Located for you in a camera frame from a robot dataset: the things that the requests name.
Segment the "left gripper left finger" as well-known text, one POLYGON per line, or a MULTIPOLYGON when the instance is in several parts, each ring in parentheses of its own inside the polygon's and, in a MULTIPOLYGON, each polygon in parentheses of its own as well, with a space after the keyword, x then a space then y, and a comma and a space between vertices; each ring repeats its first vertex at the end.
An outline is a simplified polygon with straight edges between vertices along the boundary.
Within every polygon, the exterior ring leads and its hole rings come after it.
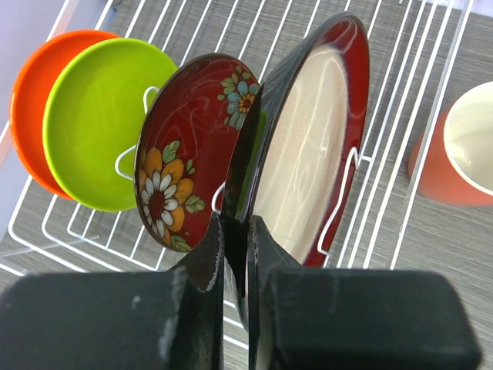
POLYGON ((222 369, 224 238, 164 272, 31 274, 1 296, 3 369, 222 369))

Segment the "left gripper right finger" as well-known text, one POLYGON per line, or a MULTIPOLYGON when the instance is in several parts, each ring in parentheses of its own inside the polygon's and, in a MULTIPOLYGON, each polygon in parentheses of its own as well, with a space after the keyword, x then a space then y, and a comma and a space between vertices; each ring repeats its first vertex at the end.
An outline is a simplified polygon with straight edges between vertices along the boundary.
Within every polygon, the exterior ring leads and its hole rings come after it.
POLYGON ((304 267, 255 217, 248 240, 251 369, 476 369, 457 291, 432 271, 304 267))

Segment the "large red cream plate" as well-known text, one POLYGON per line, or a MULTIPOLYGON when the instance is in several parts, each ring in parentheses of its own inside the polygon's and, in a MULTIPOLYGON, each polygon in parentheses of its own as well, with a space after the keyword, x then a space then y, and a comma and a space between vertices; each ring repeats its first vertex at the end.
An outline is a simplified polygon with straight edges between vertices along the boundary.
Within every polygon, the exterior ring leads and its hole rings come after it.
POLYGON ((328 255, 357 169, 369 87, 367 33, 350 12, 324 21, 263 81, 236 141, 220 211, 227 281, 243 324, 255 219, 299 264, 319 267, 328 255))

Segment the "red floral small plate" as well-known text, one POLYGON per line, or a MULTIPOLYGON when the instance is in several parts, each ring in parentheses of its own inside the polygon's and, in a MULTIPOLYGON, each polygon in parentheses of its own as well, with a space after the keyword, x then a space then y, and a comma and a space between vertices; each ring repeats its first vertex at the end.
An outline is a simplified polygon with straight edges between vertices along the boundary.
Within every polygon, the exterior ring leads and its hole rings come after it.
POLYGON ((239 59, 210 53, 180 67, 145 115, 136 147, 136 206, 150 236, 187 253, 202 239, 237 137, 260 90, 239 59))

